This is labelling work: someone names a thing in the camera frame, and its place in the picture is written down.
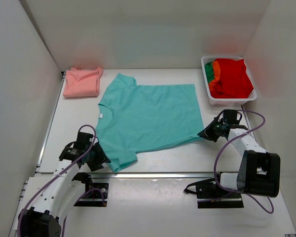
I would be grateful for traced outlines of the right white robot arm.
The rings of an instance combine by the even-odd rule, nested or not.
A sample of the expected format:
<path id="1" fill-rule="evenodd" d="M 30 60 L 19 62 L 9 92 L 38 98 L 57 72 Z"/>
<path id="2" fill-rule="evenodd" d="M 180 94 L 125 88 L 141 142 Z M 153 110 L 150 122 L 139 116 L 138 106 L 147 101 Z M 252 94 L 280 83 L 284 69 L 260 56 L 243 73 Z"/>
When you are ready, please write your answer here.
<path id="1" fill-rule="evenodd" d="M 229 198 L 232 194 L 247 194 L 274 198 L 279 193 L 280 157 L 262 148 L 238 120 L 215 118 L 198 136 L 216 142 L 220 137 L 232 144 L 242 157 L 236 173 L 215 172 L 211 179 L 193 183 L 184 193 L 202 195 L 204 201 Z"/>

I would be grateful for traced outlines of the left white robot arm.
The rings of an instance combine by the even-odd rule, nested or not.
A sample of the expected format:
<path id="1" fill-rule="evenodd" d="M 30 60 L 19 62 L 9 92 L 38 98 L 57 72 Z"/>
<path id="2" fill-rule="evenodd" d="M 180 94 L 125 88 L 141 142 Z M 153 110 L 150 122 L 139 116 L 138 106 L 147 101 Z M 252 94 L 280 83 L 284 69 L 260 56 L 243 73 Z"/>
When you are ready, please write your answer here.
<path id="1" fill-rule="evenodd" d="M 98 141 L 69 143 L 62 151 L 52 178 L 41 187 L 21 210 L 19 237 L 61 237 L 71 208 L 83 198 L 98 198 L 106 206 L 106 187 L 94 185 L 91 175 L 81 172 L 84 164 L 108 161 Z"/>

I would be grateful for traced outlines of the teal t-shirt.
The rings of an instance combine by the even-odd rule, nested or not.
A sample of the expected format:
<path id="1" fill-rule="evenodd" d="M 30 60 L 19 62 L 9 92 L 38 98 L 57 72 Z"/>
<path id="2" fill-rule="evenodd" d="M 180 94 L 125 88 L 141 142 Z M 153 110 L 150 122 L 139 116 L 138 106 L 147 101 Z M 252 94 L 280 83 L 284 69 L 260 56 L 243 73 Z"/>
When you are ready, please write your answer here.
<path id="1" fill-rule="evenodd" d="M 204 128 L 194 84 L 138 85 L 118 74 L 98 104 L 97 138 L 117 173 L 153 152 L 200 140 Z"/>

